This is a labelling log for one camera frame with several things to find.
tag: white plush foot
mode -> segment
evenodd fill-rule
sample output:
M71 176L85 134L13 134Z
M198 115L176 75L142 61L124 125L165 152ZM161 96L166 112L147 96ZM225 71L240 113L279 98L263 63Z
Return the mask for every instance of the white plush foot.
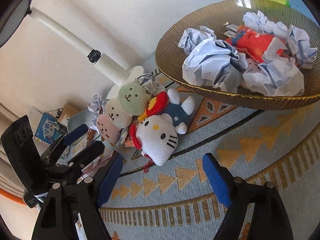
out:
M193 96L188 96L188 98L181 104L181 107L187 115L191 115L193 110L196 108L196 103Z
M180 96L179 96L179 92L173 88L170 88L167 92L168 97L169 97L169 101L171 104L175 104L178 105L180 104Z
M177 134L185 134L188 130L188 127L184 122L180 123L178 126L175 127Z

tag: red string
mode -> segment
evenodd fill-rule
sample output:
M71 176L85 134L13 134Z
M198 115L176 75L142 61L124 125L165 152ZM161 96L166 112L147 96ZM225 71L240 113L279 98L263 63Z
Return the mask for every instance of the red string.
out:
M144 165L144 167L143 167L143 172L147 173L149 171L149 166L154 162L153 162L153 160L151 159L151 157L148 154L146 154L145 157L150 159L150 161L146 165Z

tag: green plush bear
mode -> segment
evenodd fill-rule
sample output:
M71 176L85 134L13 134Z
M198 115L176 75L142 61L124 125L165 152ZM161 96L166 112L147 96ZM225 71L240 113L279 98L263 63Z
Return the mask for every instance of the green plush bear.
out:
M123 108L131 115L141 115L148 107L150 95L135 80L124 85L119 90L119 101Z

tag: white cylinder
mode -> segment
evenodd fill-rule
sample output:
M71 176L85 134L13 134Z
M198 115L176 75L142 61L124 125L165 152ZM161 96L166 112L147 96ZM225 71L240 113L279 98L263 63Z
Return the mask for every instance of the white cylinder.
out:
M85 56L88 56L92 48L84 41L75 36L72 32L68 31L65 27L57 23L55 20L39 11L37 8L31 8L32 13L29 14L33 19L36 19L46 25L51 31L63 38L66 42L71 44Z
M121 86L129 76L128 71L106 54L102 54L94 66L117 86Z

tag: snack bag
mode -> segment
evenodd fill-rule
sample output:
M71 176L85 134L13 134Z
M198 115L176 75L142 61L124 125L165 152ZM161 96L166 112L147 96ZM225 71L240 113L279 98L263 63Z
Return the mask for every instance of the snack bag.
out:
M263 63L262 55L271 43L273 35L267 33L257 33L254 30L240 26L234 38L227 38L226 42L236 47L259 63ZM277 51L279 56L283 55L283 49Z

